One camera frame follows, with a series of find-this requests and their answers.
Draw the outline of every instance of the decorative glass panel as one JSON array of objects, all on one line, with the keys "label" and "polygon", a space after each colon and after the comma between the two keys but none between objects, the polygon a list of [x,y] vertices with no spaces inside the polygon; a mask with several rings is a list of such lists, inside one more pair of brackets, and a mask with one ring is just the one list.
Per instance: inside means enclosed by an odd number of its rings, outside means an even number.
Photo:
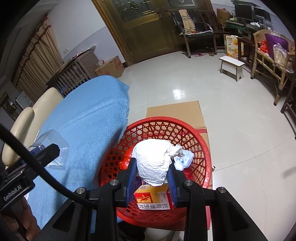
[{"label": "decorative glass panel", "polygon": [[194,0],[167,0],[170,8],[174,7],[195,7]]},{"label": "decorative glass panel", "polygon": [[112,0],[112,3],[124,23],[154,12],[149,0]]}]

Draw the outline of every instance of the metal screw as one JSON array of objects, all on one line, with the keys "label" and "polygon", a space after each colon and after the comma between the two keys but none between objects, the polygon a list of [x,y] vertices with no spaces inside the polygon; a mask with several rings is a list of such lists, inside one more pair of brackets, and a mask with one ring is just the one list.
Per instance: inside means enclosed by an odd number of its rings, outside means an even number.
[{"label": "metal screw", "polygon": [[220,193],[225,193],[227,190],[226,190],[225,187],[218,187],[218,191],[219,191]]},{"label": "metal screw", "polygon": [[112,185],[112,186],[115,186],[115,185],[117,185],[119,183],[119,181],[117,180],[117,179],[114,179],[114,180],[111,180],[110,181],[110,184]]},{"label": "metal screw", "polygon": [[82,193],[85,192],[85,188],[78,188],[78,189],[76,190],[76,192],[79,193],[79,194],[82,194]]},{"label": "metal screw", "polygon": [[193,181],[187,179],[187,180],[184,181],[184,183],[185,183],[186,186],[191,186],[193,184]]}]

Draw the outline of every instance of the beige sofa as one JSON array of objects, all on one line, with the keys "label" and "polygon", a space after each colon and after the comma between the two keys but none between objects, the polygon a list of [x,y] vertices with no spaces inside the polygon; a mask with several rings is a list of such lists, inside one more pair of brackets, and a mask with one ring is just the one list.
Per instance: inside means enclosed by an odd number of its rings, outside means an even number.
[{"label": "beige sofa", "polygon": [[[62,101],[63,96],[55,88],[48,89],[33,105],[25,108],[10,132],[26,147],[32,145],[38,135],[43,123],[53,111],[53,109]],[[18,159],[18,155],[4,144],[2,151],[2,161],[5,165],[11,166]]]}]

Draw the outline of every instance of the yellow checkered cloth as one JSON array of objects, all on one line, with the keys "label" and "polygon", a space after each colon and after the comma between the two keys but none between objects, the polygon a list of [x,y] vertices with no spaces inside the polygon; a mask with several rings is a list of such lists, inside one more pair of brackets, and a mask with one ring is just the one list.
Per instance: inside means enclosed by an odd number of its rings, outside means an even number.
[{"label": "yellow checkered cloth", "polygon": [[189,14],[187,13],[187,10],[181,9],[181,10],[179,10],[179,13],[180,13],[182,20],[183,20],[185,33],[186,34],[196,33],[195,25],[194,25],[191,17],[189,16]]}]

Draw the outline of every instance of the red plastic basket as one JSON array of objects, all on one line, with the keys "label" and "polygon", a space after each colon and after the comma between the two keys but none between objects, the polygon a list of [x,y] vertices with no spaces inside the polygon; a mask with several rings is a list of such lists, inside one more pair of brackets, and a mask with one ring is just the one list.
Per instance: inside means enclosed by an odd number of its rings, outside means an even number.
[{"label": "red plastic basket", "polygon": [[[209,149],[201,137],[190,125],[170,117],[151,117],[129,125],[115,148],[108,151],[100,171],[100,184],[115,179],[120,171],[118,163],[128,148],[145,139],[169,140],[183,149],[194,153],[191,164],[194,181],[202,187],[209,186],[212,167]],[[135,201],[127,208],[117,208],[117,216],[122,220],[142,227],[162,227],[176,223],[186,216],[185,208],[164,211],[140,210]]]}]

